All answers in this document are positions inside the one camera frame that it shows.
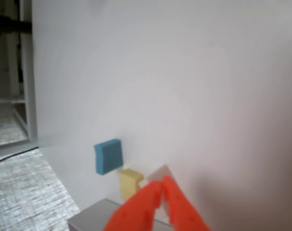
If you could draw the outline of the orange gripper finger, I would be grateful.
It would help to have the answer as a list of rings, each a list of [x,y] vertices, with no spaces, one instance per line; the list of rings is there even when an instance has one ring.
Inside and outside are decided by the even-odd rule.
[[[162,182],[150,182],[112,214],[104,230],[151,231],[155,211],[161,205],[162,194]]]
[[[208,231],[209,228],[194,206],[170,176],[162,180],[164,200],[168,204],[169,222],[176,231]]]

